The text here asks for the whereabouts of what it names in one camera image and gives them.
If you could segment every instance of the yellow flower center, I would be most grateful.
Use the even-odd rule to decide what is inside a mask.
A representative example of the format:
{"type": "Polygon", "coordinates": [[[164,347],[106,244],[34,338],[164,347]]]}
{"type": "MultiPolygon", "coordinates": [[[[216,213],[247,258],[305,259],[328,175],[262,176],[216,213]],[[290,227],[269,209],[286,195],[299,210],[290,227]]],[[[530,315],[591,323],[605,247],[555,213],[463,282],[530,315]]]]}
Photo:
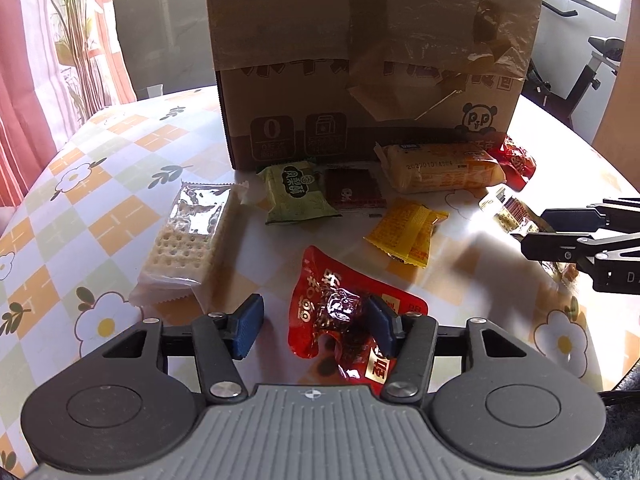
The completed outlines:
{"type": "Polygon", "coordinates": [[[100,337],[109,337],[116,329],[116,323],[110,317],[104,318],[98,323],[98,335],[100,337]]]}
{"type": "Polygon", "coordinates": [[[569,355],[573,347],[574,345],[571,343],[571,340],[567,336],[561,335],[558,338],[558,349],[564,355],[569,355]]]}

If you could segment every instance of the bike seat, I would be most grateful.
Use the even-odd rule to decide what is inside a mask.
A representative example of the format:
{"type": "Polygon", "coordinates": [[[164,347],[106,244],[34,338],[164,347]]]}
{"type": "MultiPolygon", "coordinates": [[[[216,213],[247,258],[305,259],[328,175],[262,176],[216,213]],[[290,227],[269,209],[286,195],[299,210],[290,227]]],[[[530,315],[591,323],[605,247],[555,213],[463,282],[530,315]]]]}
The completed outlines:
{"type": "Polygon", "coordinates": [[[625,41],[620,38],[601,38],[591,36],[589,44],[604,57],[619,63],[622,60],[622,52],[625,49],[625,41]]]}

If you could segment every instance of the panda logo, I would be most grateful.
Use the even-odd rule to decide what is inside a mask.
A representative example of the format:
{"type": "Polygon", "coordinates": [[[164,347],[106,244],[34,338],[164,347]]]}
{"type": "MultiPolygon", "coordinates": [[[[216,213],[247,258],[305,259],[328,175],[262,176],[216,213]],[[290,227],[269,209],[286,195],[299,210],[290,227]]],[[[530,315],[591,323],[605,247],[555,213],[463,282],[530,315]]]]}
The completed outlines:
{"type": "Polygon", "coordinates": [[[466,134],[469,132],[479,133],[481,135],[494,132],[495,128],[492,128],[494,117],[498,114],[498,107],[488,107],[486,105],[474,105],[473,103],[467,103],[462,107],[464,116],[462,117],[462,124],[456,126],[456,130],[466,134]]]}

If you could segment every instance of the tablecloth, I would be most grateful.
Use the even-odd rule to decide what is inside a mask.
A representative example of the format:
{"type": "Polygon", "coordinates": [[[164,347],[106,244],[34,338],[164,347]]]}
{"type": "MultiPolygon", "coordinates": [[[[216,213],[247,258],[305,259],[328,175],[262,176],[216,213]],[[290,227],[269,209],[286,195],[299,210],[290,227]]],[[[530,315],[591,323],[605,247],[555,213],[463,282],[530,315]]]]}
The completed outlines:
{"type": "MultiPolygon", "coordinates": [[[[538,160],[521,193],[537,212],[638,195],[597,152],[523,98],[510,135],[538,160]]],[[[491,319],[593,388],[612,387],[640,355],[640,300],[597,294],[588,276],[571,290],[554,282],[478,209],[484,190],[414,197],[450,213],[436,229],[427,269],[366,243],[362,237],[377,219],[266,226],[260,179],[231,169],[216,88],[190,90],[92,117],[42,173],[0,239],[0,458],[15,475],[34,467],[19,414],[39,384],[143,317],[184,324],[200,314],[192,298],[145,312],[127,302],[181,181],[249,183],[225,248],[225,286],[215,297],[226,312],[252,292],[264,297],[264,326],[238,365],[249,388],[341,381],[330,342],[314,360],[287,346],[289,301],[310,244],[424,298],[440,324],[491,319]]],[[[436,360],[431,389],[458,371],[450,358],[436,360]]],[[[197,389],[192,359],[170,359],[170,373],[197,389]]]]}

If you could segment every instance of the silver bolt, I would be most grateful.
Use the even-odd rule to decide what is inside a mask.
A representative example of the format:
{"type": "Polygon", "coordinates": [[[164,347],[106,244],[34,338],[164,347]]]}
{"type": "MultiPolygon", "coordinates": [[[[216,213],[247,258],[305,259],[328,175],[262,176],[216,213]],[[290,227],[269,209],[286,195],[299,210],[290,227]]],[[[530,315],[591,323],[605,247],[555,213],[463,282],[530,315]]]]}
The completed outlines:
{"type": "Polygon", "coordinates": [[[388,384],[385,388],[386,392],[390,396],[401,397],[402,399],[413,397],[416,393],[418,393],[418,386],[412,383],[406,383],[404,381],[396,381],[394,383],[388,384]]]}
{"type": "Polygon", "coordinates": [[[242,393],[242,386],[233,381],[220,381],[209,389],[211,395],[221,397],[222,399],[231,399],[242,393]]]}

